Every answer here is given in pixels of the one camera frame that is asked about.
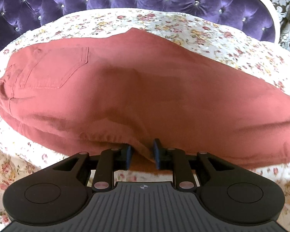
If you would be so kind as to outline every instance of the purple headboard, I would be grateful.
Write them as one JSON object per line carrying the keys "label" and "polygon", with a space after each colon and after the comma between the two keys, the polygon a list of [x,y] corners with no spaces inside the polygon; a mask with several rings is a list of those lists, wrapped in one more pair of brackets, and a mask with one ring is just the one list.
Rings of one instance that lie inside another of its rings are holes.
{"label": "purple headboard", "polygon": [[27,30],[63,15],[102,8],[184,12],[274,42],[273,19],[259,0],[0,0],[0,50]]}

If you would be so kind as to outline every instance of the red pants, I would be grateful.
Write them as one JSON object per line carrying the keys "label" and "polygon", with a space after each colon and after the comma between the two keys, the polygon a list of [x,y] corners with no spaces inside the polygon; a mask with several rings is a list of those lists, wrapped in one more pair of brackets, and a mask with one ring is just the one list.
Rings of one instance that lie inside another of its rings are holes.
{"label": "red pants", "polygon": [[151,159],[160,138],[246,168],[290,162],[290,96],[137,29],[14,53],[0,79],[0,115],[67,155],[129,143]]}

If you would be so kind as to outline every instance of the back pocket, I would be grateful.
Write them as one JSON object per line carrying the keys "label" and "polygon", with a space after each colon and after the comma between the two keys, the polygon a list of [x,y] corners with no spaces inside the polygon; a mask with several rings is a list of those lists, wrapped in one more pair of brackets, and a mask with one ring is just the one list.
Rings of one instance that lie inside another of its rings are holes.
{"label": "back pocket", "polygon": [[59,89],[87,62],[88,47],[36,49],[22,71],[20,88]]}

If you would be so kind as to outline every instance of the bed sheet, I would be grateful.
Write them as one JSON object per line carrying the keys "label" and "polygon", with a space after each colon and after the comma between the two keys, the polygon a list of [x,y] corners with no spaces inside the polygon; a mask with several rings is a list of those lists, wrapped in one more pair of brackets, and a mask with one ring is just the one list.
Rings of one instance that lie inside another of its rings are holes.
{"label": "bed sheet", "polygon": [[[81,11],[26,32],[0,52],[0,77],[11,54],[22,47],[60,38],[103,38],[124,33],[132,27],[264,79],[290,96],[290,52],[280,46],[257,41],[240,30],[191,15],[143,9]],[[2,206],[2,195],[8,185],[64,158],[65,155],[21,136],[0,117],[0,231],[10,222]],[[253,171],[277,182],[283,189],[286,202],[278,222],[290,231],[290,163]],[[118,171],[115,180],[163,181],[172,177]]]}

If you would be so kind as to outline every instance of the gray ribbed plate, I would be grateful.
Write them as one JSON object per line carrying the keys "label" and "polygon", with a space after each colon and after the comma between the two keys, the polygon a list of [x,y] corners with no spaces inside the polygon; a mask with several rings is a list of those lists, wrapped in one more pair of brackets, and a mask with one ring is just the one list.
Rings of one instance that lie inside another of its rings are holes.
{"label": "gray ribbed plate", "polygon": [[127,183],[93,195],[72,219],[45,227],[12,222],[4,232],[283,232],[276,222],[237,226],[207,213],[192,193],[170,182]]}

